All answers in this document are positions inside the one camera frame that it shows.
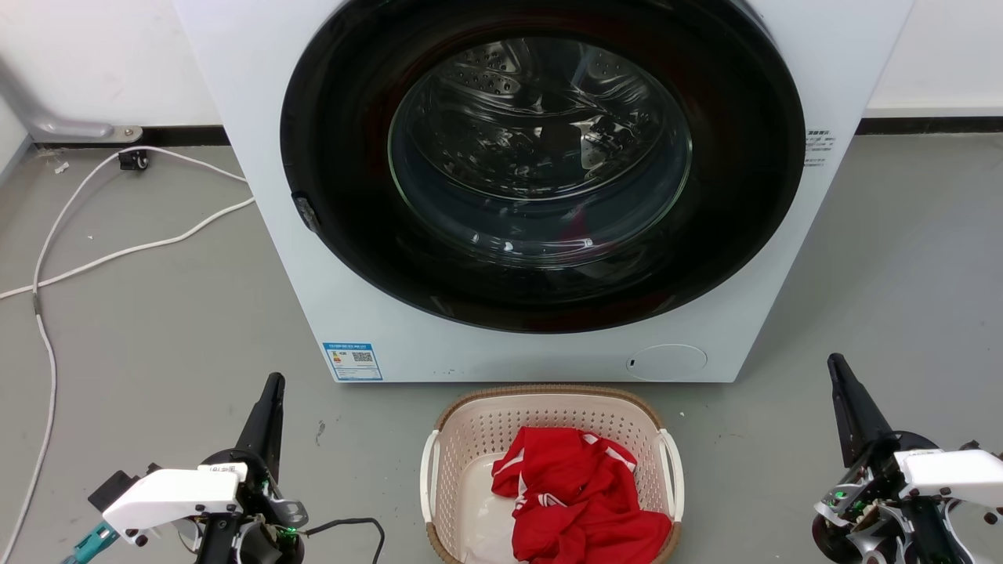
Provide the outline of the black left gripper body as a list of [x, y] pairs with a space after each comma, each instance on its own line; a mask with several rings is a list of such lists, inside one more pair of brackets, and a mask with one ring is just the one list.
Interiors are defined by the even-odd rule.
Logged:
[[235, 472], [235, 500], [225, 509], [198, 509], [197, 563], [302, 563], [298, 528], [309, 520], [304, 504], [280, 493], [281, 449], [222, 450], [201, 470]]

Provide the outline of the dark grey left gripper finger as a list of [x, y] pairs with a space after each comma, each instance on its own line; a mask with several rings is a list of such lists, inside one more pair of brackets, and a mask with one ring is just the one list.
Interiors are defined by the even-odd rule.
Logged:
[[255, 403], [252, 408], [251, 413], [248, 415], [248, 420], [244, 424], [243, 429], [237, 439], [236, 449], [243, 450], [244, 452], [249, 452], [252, 454], [259, 454], [259, 447], [262, 442], [262, 408], [260, 406], [259, 400]]
[[259, 400], [262, 408], [262, 442], [259, 454], [270, 475], [278, 481], [285, 421], [285, 376], [269, 375]]

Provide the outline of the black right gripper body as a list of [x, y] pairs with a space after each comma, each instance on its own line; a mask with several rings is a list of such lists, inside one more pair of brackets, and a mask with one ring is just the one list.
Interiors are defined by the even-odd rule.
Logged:
[[1001, 518], [1001, 456], [975, 440], [943, 450], [917, 433], [875, 440], [816, 503], [812, 536], [835, 563], [974, 563], [952, 513]]

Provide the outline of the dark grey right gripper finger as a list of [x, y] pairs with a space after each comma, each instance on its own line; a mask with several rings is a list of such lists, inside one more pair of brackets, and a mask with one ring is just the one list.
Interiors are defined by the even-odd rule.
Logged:
[[864, 450], [871, 445], [875, 440], [884, 439], [886, 436], [891, 436], [893, 433], [892, 426], [887, 422], [884, 414], [878, 409], [877, 404], [875, 404], [871, 394], [867, 392], [864, 393], [864, 401], [866, 401], [866, 411], [868, 429], [870, 429], [870, 439], [871, 441], [866, 445]]
[[832, 385], [832, 406], [843, 467], [851, 468], [871, 441], [866, 417], [866, 389], [841, 353], [827, 358]]

